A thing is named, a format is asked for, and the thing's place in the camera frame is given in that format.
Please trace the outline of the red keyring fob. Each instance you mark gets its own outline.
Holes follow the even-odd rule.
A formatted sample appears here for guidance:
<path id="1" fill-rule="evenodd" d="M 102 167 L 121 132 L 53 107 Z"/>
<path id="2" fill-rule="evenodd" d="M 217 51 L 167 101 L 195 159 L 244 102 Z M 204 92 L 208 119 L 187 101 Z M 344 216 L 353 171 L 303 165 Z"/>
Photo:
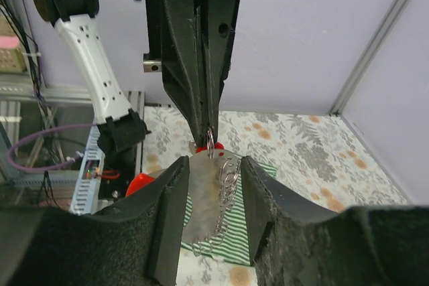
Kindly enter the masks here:
<path id="1" fill-rule="evenodd" d="M 240 159 L 216 143 L 198 148 L 189 158 L 189 168 L 180 244 L 218 244 L 226 235 L 225 216 L 235 202 Z"/>

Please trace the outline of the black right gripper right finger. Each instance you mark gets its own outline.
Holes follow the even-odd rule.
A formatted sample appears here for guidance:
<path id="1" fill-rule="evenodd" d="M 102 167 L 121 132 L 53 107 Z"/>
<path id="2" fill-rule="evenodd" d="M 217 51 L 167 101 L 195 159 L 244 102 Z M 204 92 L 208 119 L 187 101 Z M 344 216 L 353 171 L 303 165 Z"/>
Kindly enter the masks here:
<path id="1" fill-rule="evenodd" d="M 337 213 L 241 160 L 249 257 L 259 285 L 427 285 L 428 208 Z"/>

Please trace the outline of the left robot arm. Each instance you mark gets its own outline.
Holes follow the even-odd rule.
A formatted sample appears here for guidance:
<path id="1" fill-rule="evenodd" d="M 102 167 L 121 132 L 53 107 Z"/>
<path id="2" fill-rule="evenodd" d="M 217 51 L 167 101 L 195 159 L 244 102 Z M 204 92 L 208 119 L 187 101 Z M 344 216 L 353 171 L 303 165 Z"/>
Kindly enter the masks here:
<path id="1" fill-rule="evenodd" d="M 99 0 L 33 0 L 68 44 L 95 112 L 98 146 L 112 177 L 99 197 L 119 199 L 133 186 L 139 144 L 148 128 L 121 90 L 97 30 Z M 219 103 L 231 68 L 240 0 L 145 1 L 149 51 L 143 69 L 160 72 L 164 90 L 186 119 L 197 151 L 221 148 Z"/>

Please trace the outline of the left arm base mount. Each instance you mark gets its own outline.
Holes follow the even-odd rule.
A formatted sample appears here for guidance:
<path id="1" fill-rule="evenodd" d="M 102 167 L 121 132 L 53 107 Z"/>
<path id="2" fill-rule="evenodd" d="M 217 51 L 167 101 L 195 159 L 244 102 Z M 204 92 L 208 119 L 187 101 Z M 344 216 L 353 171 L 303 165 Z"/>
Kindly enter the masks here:
<path id="1" fill-rule="evenodd" d="M 104 158 L 100 174 L 100 200 L 124 198 L 132 179 L 141 173 L 142 144 L 121 153 L 110 153 Z"/>

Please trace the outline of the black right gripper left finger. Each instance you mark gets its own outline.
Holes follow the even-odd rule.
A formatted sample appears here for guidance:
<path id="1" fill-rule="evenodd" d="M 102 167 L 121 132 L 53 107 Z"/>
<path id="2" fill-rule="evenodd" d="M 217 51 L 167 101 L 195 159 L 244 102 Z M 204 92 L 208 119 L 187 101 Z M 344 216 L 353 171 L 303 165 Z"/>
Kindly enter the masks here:
<path id="1" fill-rule="evenodd" d="M 190 164 L 95 212 L 1 209 L 2 285 L 174 285 Z"/>

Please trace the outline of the metal keyring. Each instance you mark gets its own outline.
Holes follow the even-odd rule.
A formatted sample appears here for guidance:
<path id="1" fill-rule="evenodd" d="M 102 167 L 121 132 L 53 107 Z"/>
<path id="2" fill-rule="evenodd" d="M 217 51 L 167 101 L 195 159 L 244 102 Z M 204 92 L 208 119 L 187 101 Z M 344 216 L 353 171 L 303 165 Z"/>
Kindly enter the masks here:
<path id="1" fill-rule="evenodd" d="M 215 141 L 214 141 L 212 127 L 208 127 L 206 148 L 207 148 L 208 158 L 212 159 L 214 157 L 214 150 L 215 150 Z"/>

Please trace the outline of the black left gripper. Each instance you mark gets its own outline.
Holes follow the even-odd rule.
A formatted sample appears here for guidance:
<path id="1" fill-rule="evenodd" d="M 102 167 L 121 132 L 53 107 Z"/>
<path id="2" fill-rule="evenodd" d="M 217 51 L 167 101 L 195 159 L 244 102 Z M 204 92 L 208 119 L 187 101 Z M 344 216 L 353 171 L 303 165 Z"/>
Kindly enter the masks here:
<path id="1" fill-rule="evenodd" d="M 162 71 L 164 89 L 187 120 L 199 147 L 206 143 L 207 127 L 218 137 L 221 83 L 231 67 L 239 2 L 145 0 L 149 52 L 143 57 L 143 69 Z"/>

